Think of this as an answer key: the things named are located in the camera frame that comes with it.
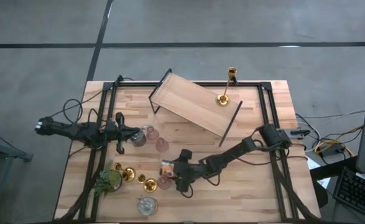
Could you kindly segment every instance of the metal rod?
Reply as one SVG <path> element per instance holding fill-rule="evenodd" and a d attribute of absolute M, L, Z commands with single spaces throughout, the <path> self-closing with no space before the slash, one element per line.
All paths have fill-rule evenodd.
<path fill-rule="evenodd" d="M 260 101 L 261 111 L 262 111 L 262 119 L 264 120 L 264 124 L 269 124 L 267 106 L 265 104 L 264 91 L 262 90 L 262 85 L 258 86 L 258 95 L 259 95 L 259 101 Z M 275 184 L 275 191 L 276 191 L 276 197 L 277 197 L 277 204 L 279 207 L 279 214 L 280 214 L 280 218 L 283 220 L 284 218 L 286 218 L 286 208 L 284 207 L 282 188 L 280 186 L 279 181 L 276 179 L 276 176 L 275 176 L 275 170 L 278 169 L 277 161 L 276 161 L 276 152 L 275 151 L 270 152 L 269 157 L 270 157 L 270 164 L 272 166 L 272 174 L 274 177 L 274 184 Z"/>
<path fill-rule="evenodd" d="M 117 86 L 119 85 L 119 83 L 120 83 L 119 80 L 116 82 L 116 84 L 113 83 L 112 94 L 111 94 L 111 97 L 110 97 L 107 119 L 112 119 L 114 102 L 116 100 L 116 90 L 117 90 Z M 108 151 L 108 142 L 106 142 L 105 145 L 101 149 L 101 155 L 100 155 L 99 164 L 98 164 L 98 169 L 99 170 L 103 170 L 104 167 L 105 167 L 105 160 L 106 160 L 107 151 Z M 96 221 L 96 214 L 98 212 L 98 204 L 99 204 L 99 197 L 94 197 L 93 208 L 91 210 L 91 220 L 94 221 L 94 222 Z"/>
<path fill-rule="evenodd" d="M 102 87 L 102 90 L 105 90 L 106 87 L 107 87 L 107 84 L 104 83 L 103 87 Z M 96 124 L 98 125 L 98 127 L 100 127 L 101 123 L 102 123 L 103 110 L 104 110 L 105 101 L 106 101 L 106 92 L 107 91 L 102 92 L 101 101 L 99 103 L 98 117 L 96 119 Z M 85 176 L 84 189 L 90 183 L 91 176 L 93 175 L 95 155 L 96 155 L 96 150 L 92 149 L 91 152 L 90 152 L 90 159 L 88 160 L 88 167 L 87 167 L 87 173 L 86 173 L 86 176 Z M 80 208 L 80 211 L 79 211 L 79 214 L 78 214 L 79 219 L 84 219 L 85 218 L 86 208 L 87 208 L 87 199 L 84 200 L 83 204 L 81 205 L 81 208 Z"/>
<path fill-rule="evenodd" d="M 155 87 L 157 86 L 159 82 L 121 82 L 120 83 L 120 87 L 137 87 L 137 86 L 141 86 L 141 87 Z M 223 87 L 226 85 L 226 82 L 193 82 L 194 84 L 203 86 L 203 87 Z M 261 85 L 263 83 L 267 83 L 267 82 L 239 82 L 239 86 L 252 86 L 252 87 L 257 87 L 258 85 Z"/>
<path fill-rule="evenodd" d="M 226 83 L 226 88 L 225 88 L 224 94 L 222 95 L 222 100 L 225 100 L 226 90 L 228 90 L 228 86 L 229 86 L 230 82 L 231 82 L 231 79 L 228 78 L 228 82 Z"/>
<path fill-rule="evenodd" d="M 272 119 L 274 120 L 274 125 L 276 128 L 280 128 L 279 119 L 277 118 L 274 94 L 273 94 L 272 90 L 268 90 L 268 97 L 269 97 L 269 103 L 270 103 L 270 110 L 272 112 Z M 280 151 L 280 157 L 282 158 L 280 161 L 282 162 L 284 177 L 287 179 L 287 183 L 290 186 L 293 186 L 292 179 L 290 176 L 289 166 L 287 164 L 287 159 L 286 159 L 287 156 L 286 156 L 286 152 L 284 150 Z M 298 218 L 297 206 L 290 196 L 289 196 L 289 204 L 290 204 L 293 218 Z"/>

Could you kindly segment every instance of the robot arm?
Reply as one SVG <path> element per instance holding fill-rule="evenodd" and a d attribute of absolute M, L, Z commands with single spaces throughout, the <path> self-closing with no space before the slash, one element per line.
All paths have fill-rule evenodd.
<path fill-rule="evenodd" d="M 243 139 L 239 144 L 231 149 L 228 149 L 222 154 L 215 154 L 206 158 L 200 159 L 198 164 L 189 164 L 188 160 L 192 158 L 192 152 L 188 149 L 182 149 L 178 159 L 174 161 L 164 161 L 163 164 L 171 164 L 173 167 L 172 176 L 177 185 L 177 190 L 180 192 L 188 192 L 189 185 L 199 178 L 209 179 L 219 175 L 230 162 L 243 156 L 248 152 L 262 150 L 269 152 L 277 149 L 285 149 L 291 146 L 291 141 L 284 131 L 276 130 L 273 124 L 266 124 L 256 129 L 268 145 L 267 148 L 258 147 L 255 145 L 251 136 Z M 170 173 L 163 170 L 161 174 Z"/>
<path fill-rule="evenodd" d="M 37 134 L 43 136 L 53 134 L 65 136 L 73 141 L 80 141 L 92 149 L 102 147 L 106 141 L 117 140 L 116 150 L 119 154 L 124 154 L 122 142 L 127 141 L 140 131 L 139 128 L 126 126 L 124 124 L 124 116 L 120 112 L 116 113 L 116 122 L 111 120 L 106 121 L 106 126 L 103 130 L 100 130 L 95 122 L 65 124 L 54 121 L 51 117 L 39 119 L 34 130 Z"/>

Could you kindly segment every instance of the butcher block tabletop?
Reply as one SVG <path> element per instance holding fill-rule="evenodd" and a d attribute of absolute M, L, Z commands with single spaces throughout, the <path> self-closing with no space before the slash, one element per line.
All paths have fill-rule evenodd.
<path fill-rule="evenodd" d="M 280 128 L 297 128 L 297 120 L 287 81 L 271 82 L 274 100 L 279 117 Z M 103 89 L 104 82 L 87 82 L 83 100 L 91 98 Z M 222 94 L 224 87 L 206 87 Z M 132 167 L 136 170 L 136 177 L 144 174 L 147 178 L 159 177 L 162 159 L 176 159 L 181 149 L 193 152 L 190 163 L 197 163 L 201 158 L 211 154 L 222 153 L 238 144 L 249 136 L 256 127 L 264 124 L 258 89 L 253 86 L 231 86 L 228 88 L 229 98 L 243 104 L 234 120 L 231 129 L 221 147 L 218 147 L 221 137 L 205 130 L 197 124 L 161 108 L 154 114 L 149 103 L 149 95 L 154 87 L 128 86 L 118 87 L 114 104 L 113 120 L 116 112 L 122 112 L 125 124 L 129 127 L 153 125 L 159 130 L 160 137 L 169 142 L 170 147 L 165 152 L 158 152 L 156 141 L 148 140 L 142 147 L 134 147 L 129 141 L 124 142 L 125 154 L 116 152 L 116 141 L 110 142 L 106 155 L 106 162 L 121 163 L 123 168 Z M 272 115 L 267 92 L 264 91 L 270 122 Z M 110 91 L 105 104 L 104 115 L 108 111 Z M 101 95 L 83 104 L 81 122 L 86 122 L 91 108 L 98 111 Z M 96 121 L 94 113 L 91 121 Z M 254 138 L 261 139 L 259 134 Z M 73 142 L 70 154 L 83 147 L 81 142 Z M 95 168 L 98 164 L 100 152 L 97 152 Z M 290 156 L 305 156 L 302 146 L 293 145 Z M 84 149 L 69 158 L 63 177 L 62 188 L 54 218 L 60 218 L 74 204 L 83 190 L 85 183 L 90 149 Z M 241 157 L 249 162 L 261 163 L 270 160 L 269 153 L 254 151 Z M 290 175 L 294 191 L 313 214 L 320 217 L 320 211 L 313 189 L 307 161 L 304 158 L 288 158 Z M 153 193 L 145 192 L 143 185 L 136 179 L 123 182 L 119 190 L 100 196 L 97 222 L 277 222 L 280 221 L 279 209 L 275 193 L 274 178 L 271 165 L 252 166 L 241 161 L 233 161 L 222 170 L 219 186 L 209 184 L 205 179 L 198 179 L 193 184 L 193 197 L 185 198 L 176 191 L 174 182 L 167 190 L 157 189 Z M 218 176 L 210 179 L 217 183 Z M 158 201 L 157 212 L 149 217 L 142 216 L 137 209 L 139 198 L 153 197 Z M 284 201 L 287 216 L 290 206 L 284 191 Z M 91 213 L 93 190 L 88 199 L 86 216 Z"/>

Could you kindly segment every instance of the green plant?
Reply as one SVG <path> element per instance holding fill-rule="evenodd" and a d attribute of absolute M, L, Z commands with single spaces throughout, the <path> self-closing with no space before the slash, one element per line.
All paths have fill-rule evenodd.
<path fill-rule="evenodd" d="M 113 161 L 109 161 L 108 165 L 105 167 L 105 170 L 99 173 L 99 177 L 96 178 L 96 182 L 94 184 L 95 196 L 98 197 L 102 193 L 108 194 L 109 192 L 114 192 L 115 187 L 121 185 L 121 175 L 119 171 L 112 169 Z"/>

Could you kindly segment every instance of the gray floor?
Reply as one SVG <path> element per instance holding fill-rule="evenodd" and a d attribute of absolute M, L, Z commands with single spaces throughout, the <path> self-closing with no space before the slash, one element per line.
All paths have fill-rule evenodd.
<path fill-rule="evenodd" d="M 0 44 L 94 43 L 105 4 L 106 0 L 0 1 Z M 104 38 L 242 41 L 365 41 L 365 0 L 116 1 Z M 38 136 L 34 126 L 67 99 L 81 98 L 92 54 L 93 49 L 0 49 L 0 135 L 34 153 L 31 163 L 13 165 L 2 192 L 0 223 L 52 218 L 70 141 Z M 217 80 L 224 79 L 229 66 L 238 68 L 240 80 L 288 80 L 295 110 L 303 116 L 365 108 L 365 47 L 102 49 L 94 80 L 114 80 L 117 75 L 158 80 L 169 67 L 188 79 Z M 326 135 L 356 127 L 363 118 L 356 114 L 330 125 L 323 125 L 327 119 L 310 122 Z M 356 140 L 348 147 L 357 153 L 358 144 Z M 324 219 L 332 219 L 333 207 L 331 200 L 322 209 Z M 337 206 L 334 219 L 361 222 L 342 206 Z"/>

